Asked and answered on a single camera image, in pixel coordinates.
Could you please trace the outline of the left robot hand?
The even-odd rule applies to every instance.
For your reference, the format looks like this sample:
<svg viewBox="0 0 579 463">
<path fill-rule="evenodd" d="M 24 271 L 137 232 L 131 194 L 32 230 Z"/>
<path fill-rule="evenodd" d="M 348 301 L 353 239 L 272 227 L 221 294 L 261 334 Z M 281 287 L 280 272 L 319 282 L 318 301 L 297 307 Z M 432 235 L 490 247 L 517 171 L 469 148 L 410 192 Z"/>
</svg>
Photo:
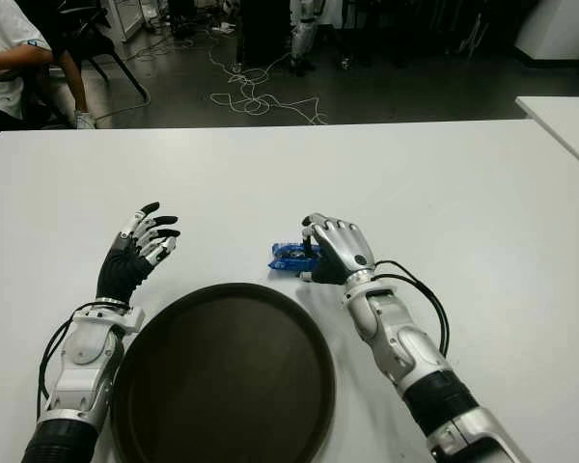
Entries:
<svg viewBox="0 0 579 463">
<path fill-rule="evenodd" d="M 169 257 L 180 231 L 172 229 L 179 218 L 156 215 L 159 202 L 137 209 L 120 228 L 97 277 L 96 300 L 126 306 L 133 292 Z"/>
</svg>

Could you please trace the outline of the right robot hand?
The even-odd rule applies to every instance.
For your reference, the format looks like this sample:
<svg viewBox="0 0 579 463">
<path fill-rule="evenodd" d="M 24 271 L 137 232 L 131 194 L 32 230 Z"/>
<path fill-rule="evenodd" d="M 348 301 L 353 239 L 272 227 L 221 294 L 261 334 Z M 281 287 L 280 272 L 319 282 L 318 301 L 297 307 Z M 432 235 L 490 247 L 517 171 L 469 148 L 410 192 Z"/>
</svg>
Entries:
<svg viewBox="0 0 579 463">
<path fill-rule="evenodd" d="M 313 239 L 320 249 L 320 258 L 311 281 L 343 286 L 352 275 L 375 269 L 372 249 L 360 228 L 345 220 L 313 213 L 302 221 L 303 236 Z"/>
</svg>

